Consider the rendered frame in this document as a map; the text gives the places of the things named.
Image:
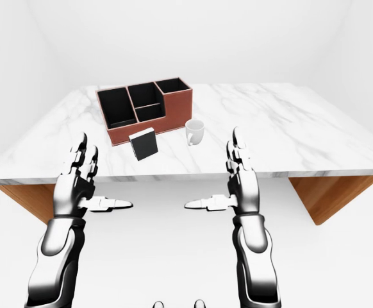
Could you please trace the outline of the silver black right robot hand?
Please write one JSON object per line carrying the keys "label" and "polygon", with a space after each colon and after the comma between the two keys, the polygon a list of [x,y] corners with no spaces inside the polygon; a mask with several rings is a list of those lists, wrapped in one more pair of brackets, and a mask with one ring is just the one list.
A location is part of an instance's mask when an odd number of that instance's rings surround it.
{"label": "silver black right robot hand", "polygon": [[244,135],[235,127],[232,139],[226,144],[226,169],[229,172],[229,196],[214,194],[210,198],[189,201],[186,209],[226,210],[233,207],[236,214],[255,214],[260,210],[260,191],[256,173]]}

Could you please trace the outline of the white mug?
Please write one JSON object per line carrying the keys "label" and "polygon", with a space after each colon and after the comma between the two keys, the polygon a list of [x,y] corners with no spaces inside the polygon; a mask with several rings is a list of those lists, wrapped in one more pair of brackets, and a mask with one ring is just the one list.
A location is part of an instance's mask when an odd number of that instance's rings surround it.
{"label": "white mug", "polygon": [[198,145],[204,135],[204,123],[198,119],[190,119],[185,123],[186,139],[189,146]]}

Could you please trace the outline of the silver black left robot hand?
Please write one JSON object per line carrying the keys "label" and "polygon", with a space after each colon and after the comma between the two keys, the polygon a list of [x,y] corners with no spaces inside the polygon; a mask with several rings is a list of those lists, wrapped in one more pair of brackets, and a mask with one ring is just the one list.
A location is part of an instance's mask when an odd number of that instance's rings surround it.
{"label": "silver black left robot hand", "polygon": [[53,194],[54,217],[82,218],[86,211],[110,212],[131,208],[130,201],[94,196],[98,149],[87,146],[87,135],[79,133],[66,157]]}

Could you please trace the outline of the red-brown desk caddy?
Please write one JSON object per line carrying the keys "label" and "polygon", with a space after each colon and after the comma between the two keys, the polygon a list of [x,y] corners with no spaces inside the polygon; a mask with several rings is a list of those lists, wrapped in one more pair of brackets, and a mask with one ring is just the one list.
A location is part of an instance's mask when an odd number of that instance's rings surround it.
{"label": "red-brown desk caddy", "polygon": [[96,97],[111,144],[147,128],[156,133],[184,127],[192,118],[193,89],[181,78],[97,90]]}

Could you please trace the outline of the wooden table leg panel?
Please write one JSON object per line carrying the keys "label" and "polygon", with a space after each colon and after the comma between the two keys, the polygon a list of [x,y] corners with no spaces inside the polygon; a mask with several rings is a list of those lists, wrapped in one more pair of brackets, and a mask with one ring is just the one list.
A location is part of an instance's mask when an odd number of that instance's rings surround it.
{"label": "wooden table leg panel", "polygon": [[54,187],[55,184],[0,185],[0,190],[47,224],[54,217]]}
{"label": "wooden table leg panel", "polygon": [[321,225],[373,184],[369,176],[291,177],[311,219]]}

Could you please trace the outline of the black book with white pages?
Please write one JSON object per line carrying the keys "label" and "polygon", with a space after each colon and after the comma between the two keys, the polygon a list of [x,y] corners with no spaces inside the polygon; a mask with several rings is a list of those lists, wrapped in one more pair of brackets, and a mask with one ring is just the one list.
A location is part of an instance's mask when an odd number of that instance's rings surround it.
{"label": "black book with white pages", "polygon": [[129,136],[129,141],[138,161],[150,157],[158,152],[156,134],[152,127],[131,134]]}

